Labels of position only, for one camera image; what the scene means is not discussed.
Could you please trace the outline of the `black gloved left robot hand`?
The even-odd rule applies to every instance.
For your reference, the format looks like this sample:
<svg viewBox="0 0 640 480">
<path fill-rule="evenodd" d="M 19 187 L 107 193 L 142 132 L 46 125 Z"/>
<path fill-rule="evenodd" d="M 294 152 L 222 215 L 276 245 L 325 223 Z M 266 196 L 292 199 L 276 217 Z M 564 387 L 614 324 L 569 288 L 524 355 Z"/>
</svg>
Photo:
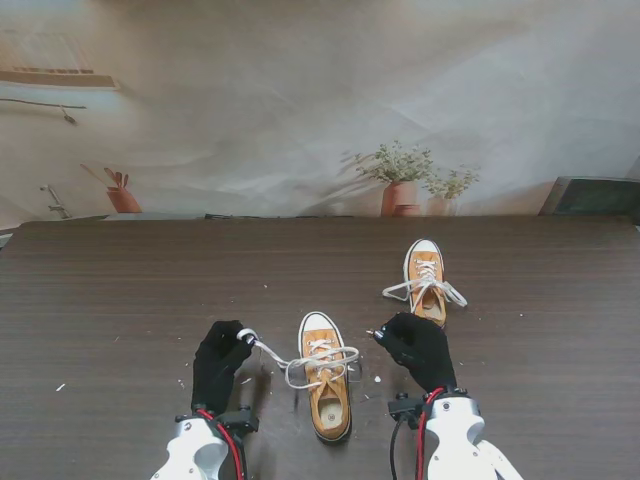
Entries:
<svg viewBox="0 0 640 480">
<path fill-rule="evenodd" d="M 243 329 L 238 320 L 216 321 L 201 341 L 193 361 L 192 411 L 226 411 L 235 374 L 251 355 L 252 346 L 238 338 Z"/>
</svg>

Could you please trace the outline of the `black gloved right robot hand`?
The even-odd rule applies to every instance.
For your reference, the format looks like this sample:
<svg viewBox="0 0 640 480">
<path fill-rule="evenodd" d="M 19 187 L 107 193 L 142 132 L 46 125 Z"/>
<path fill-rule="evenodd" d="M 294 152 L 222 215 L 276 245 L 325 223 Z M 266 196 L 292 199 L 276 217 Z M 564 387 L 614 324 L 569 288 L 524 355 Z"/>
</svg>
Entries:
<svg viewBox="0 0 640 480">
<path fill-rule="evenodd" d="M 425 392 L 457 387 L 447 336 L 434 322 L 401 312 L 372 336 Z"/>
</svg>

